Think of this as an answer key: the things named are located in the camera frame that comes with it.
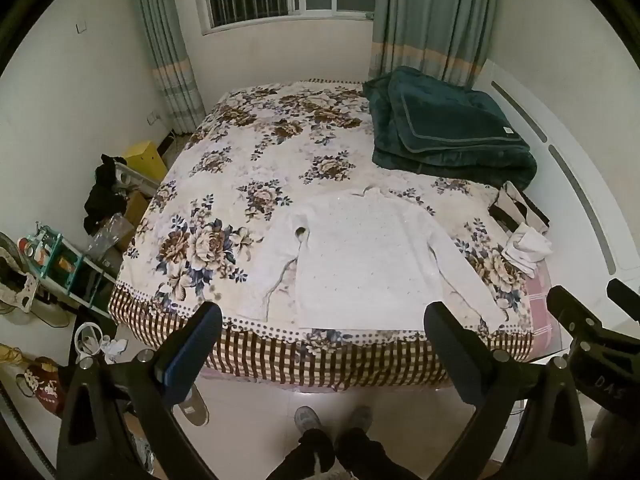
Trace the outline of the white knit sweater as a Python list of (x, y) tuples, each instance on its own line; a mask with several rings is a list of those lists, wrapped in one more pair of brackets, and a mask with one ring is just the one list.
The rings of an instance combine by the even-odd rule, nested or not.
[(296, 323), (324, 330), (420, 330), (449, 284), (490, 332), (506, 314), (454, 241), (420, 206), (379, 188), (318, 195), (276, 214), (238, 311), (268, 318), (294, 264)]

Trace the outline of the red patterned bag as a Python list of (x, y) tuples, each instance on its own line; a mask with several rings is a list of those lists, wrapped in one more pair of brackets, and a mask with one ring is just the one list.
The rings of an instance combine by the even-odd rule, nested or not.
[(54, 361), (44, 356), (35, 359), (23, 373), (16, 376), (16, 383), (24, 396), (36, 398), (49, 413), (62, 417), (66, 391), (58, 372), (58, 364)]

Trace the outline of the white bed headboard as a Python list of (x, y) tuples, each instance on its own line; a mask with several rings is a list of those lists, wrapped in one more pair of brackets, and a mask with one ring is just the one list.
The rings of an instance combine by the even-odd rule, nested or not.
[(538, 170), (525, 194), (550, 219), (550, 285), (562, 285), (603, 326), (638, 337), (639, 324), (606, 294), (618, 278), (639, 290), (639, 252), (600, 172), (562, 122), (509, 72), (487, 61), (474, 88), (489, 94), (526, 141)]

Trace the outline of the white slipper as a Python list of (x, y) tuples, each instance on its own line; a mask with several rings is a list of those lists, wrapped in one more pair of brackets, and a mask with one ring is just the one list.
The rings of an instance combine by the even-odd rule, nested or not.
[(191, 425), (201, 427), (208, 424), (209, 411), (196, 385), (191, 387), (186, 398), (178, 404), (178, 407)]

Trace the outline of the white crumpled cloth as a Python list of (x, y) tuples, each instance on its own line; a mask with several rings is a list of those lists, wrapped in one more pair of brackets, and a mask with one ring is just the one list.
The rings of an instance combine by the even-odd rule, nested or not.
[(537, 273), (538, 264), (552, 252), (552, 244), (547, 237), (526, 223), (521, 223), (510, 235), (502, 256), (511, 266), (533, 278)]

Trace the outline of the teal storage shelf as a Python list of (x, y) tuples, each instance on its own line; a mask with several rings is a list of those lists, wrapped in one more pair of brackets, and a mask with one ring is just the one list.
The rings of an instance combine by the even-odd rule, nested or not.
[(104, 318), (110, 317), (108, 304), (115, 279), (63, 234), (38, 223), (35, 234), (22, 237), (17, 247), (43, 287)]

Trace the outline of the grey right shoe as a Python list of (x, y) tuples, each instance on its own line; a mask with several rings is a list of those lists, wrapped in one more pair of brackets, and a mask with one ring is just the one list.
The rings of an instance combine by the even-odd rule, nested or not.
[(365, 434), (369, 431), (373, 422), (373, 412), (370, 406), (360, 405), (352, 411), (347, 419), (347, 429), (358, 429)]

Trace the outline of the yellow box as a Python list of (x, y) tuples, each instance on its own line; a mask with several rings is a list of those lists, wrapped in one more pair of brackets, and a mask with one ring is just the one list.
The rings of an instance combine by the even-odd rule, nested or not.
[(130, 146), (122, 157), (131, 169), (155, 181), (163, 181), (168, 173), (153, 141), (144, 141)]

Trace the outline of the dark green folded blanket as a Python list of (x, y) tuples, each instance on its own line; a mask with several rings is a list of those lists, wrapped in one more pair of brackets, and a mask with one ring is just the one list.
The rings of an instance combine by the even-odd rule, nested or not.
[(407, 66), (362, 85), (372, 117), (372, 162), (384, 169), (527, 188), (537, 173), (529, 145), (487, 93)]

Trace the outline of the right green curtain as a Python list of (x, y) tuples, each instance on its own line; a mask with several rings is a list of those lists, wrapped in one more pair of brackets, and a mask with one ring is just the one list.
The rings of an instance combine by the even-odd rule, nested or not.
[(488, 55), (498, 0), (375, 0), (369, 76), (409, 66), (471, 88)]

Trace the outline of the green curtain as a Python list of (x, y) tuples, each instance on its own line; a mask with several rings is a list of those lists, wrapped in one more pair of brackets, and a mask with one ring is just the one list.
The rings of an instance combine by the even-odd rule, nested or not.
[(175, 0), (132, 0), (148, 51), (152, 76), (175, 132), (192, 133), (205, 117)]
[(369, 76), (409, 66), (471, 88), (488, 55), (498, 0), (375, 0)]

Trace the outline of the left green curtain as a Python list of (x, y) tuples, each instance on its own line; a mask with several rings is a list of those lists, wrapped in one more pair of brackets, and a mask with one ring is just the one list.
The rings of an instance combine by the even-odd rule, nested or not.
[(205, 117), (175, 0), (132, 0), (148, 51), (152, 76), (175, 132), (192, 133)]

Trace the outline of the white wall socket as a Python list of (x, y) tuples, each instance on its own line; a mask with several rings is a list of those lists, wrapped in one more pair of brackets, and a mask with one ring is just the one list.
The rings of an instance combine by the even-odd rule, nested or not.
[(149, 114), (149, 116), (146, 118), (146, 122), (152, 126), (154, 124), (154, 122), (157, 122), (160, 119), (160, 116), (158, 116), (157, 114)]

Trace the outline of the white wall switch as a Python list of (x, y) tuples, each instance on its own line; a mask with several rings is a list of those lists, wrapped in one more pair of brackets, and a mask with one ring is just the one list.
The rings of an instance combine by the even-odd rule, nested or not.
[(78, 35), (83, 34), (87, 30), (87, 25), (85, 22), (78, 22), (75, 24), (75, 27)]

